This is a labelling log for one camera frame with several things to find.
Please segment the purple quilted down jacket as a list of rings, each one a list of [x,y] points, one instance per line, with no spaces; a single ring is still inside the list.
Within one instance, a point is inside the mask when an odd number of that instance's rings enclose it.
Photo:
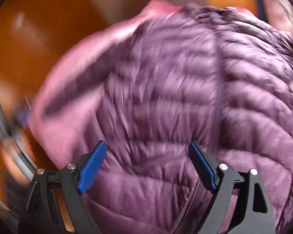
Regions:
[[[40,141],[59,168],[99,140],[87,206],[103,233],[191,233],[211,200],[187,148],[258,170],[282,233],[293,221],[293,32],[187,5],[140,23],[44,100]]]

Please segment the pink bed cover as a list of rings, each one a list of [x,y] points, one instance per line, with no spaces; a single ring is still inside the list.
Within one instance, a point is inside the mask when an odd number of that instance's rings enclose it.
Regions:
[[[258,22],[236,7],[153,0],[134,18],[87,37],[39,90],[29,120],[34,136],[59,168],[102,140],[101,175],[197,181],[187,146],[216,141],[223,58],[215,23],[230,19]]]

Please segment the orange wooden wardrobe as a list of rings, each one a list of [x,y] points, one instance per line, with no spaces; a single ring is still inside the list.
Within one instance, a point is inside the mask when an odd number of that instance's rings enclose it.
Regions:
[[[6,117],[32,97],[56,61],[107,27],[90,0],[0,0],[0,103]]]

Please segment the deer print pillow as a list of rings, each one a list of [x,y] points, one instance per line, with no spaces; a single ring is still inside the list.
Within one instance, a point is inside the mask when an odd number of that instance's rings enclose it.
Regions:
[[[293,31],[293,24],[278,0],[263,0],[268,23],[281,31]]]

